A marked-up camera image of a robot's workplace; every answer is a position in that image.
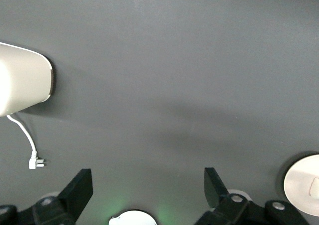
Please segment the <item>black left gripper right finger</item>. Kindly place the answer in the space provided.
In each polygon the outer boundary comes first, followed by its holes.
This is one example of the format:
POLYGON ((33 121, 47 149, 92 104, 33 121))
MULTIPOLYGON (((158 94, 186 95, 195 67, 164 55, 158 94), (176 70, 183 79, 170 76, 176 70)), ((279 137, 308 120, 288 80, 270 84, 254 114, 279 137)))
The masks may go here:
POLYGON ((269 200, 259 206, 239 193, 228 192, 215 168, 204 169, 204 192, 212 211, 194 225, 309 225, 290 203, 269 200))

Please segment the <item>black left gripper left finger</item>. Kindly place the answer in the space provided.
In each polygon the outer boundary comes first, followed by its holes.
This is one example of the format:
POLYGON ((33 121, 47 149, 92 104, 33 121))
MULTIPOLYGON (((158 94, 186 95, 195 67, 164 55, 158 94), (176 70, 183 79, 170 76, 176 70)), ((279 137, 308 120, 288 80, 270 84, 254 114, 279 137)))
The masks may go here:
POLYGON ((91 169, 81 169, 57 196, 46 196, 29 208, 0 205, 0 225, 76 225, 93 194, 91 169))

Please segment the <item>white steamed bun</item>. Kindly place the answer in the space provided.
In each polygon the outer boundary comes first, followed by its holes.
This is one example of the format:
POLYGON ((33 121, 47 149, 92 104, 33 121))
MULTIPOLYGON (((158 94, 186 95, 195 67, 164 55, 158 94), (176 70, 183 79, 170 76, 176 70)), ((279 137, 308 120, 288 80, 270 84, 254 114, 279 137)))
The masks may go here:
POLYGON ((319 200, 319 178, 314 178, 310 189, 309 189, 309 195, 314 198, 319 200))

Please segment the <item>round beige plate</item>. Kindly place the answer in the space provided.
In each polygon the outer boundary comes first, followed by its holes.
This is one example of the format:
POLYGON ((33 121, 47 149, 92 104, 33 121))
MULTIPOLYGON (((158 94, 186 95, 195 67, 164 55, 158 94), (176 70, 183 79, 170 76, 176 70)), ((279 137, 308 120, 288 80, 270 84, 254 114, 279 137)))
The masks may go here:
POLYGON ((319 154, 294 162, 285 174, 283 188, 292 205, 306 214, 319 217, 319 200, 309 195, 314 178, 319 178, 319 154))

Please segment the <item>cream white toaster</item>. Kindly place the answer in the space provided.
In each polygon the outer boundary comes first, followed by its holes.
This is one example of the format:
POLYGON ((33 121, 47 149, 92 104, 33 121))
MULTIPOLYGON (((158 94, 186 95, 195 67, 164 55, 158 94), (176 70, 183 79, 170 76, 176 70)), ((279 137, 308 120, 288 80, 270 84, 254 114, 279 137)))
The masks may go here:
POLYGON ((54 70, 42 54, 0 42, 0 117, 51 97, 54 70))

